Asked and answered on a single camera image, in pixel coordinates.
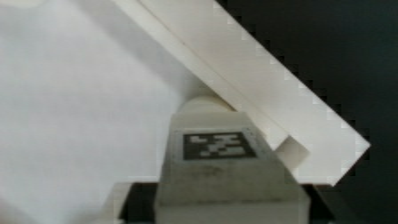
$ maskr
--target white panel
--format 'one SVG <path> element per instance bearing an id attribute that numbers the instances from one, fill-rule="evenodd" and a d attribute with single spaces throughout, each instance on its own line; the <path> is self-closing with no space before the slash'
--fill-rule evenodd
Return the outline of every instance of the white panel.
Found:
<path id="1" fill-rule="evenodd" d="M 334 185 L 370 143 L 217 2 L 114 1 L 235 109 L 249 113 L 265 134 L 285 140 L 288 132 L 306 147 L 309 155 L 292 170 L 297 180 Z"/>
<path id="2" fill-rule="evenodd" d="M 0 0 L 0 5 L 29 8 L 36 7 L 46 0 Z"/>
<path id="3" fill-rule="evenodd" d="M 109 0 L 0 6 L 0 223 L 87 224 L 213 94 Z"/>

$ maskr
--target white surface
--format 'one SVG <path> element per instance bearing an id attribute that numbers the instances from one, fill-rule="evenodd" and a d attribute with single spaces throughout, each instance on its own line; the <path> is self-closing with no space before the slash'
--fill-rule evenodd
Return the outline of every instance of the white surface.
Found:
<path id="1" fill-rule="evenodd" d="M 2 224 L 96 219 L 116 182 L 157 179 L 171 114 L 203 92 L 109 0 L 0 7 Z"/>
<path id="2" fill-rule="evenodd" d="M 233 108 L 219 97 L 201 96 L 183 104 L 178 113 L 206 113 L 229 111 L 233 111 Z"/>
<path id="3" fill-rule="evenodd" d="M 270 145 L 281 145 L 290 135 L 304 146 L 306 159 L 288 166 L 301 183 L 334 185 L 370 143 L 217 2 L 114 1 L 235 109 L 247 112 Z"/>
<path id="4" fill-rule="evenodd" d="M 130 188 L 132 188 L 130 182 L 114 184 L 112 190 L 109 192 L 109 197 L 103 204 L 102 212 L 100 212 L 96 220 L 89 222 L 91 224 L 119 224 L 119 223 L 123 224 L 123 220 L 119 219 L 119 214 L 123 210 Z"/>
<path id="5" fill-rule="evenodd" d="M 245 113 L 173 116 L 155 208 L 158 224 L 308 224 L 309 197 Z"/>
<path id="6" fill-rule="evenodd" d="M 20 8 L 36 7 L 46 0 L 0 0 L 0 6 L 14 6 Z"/>

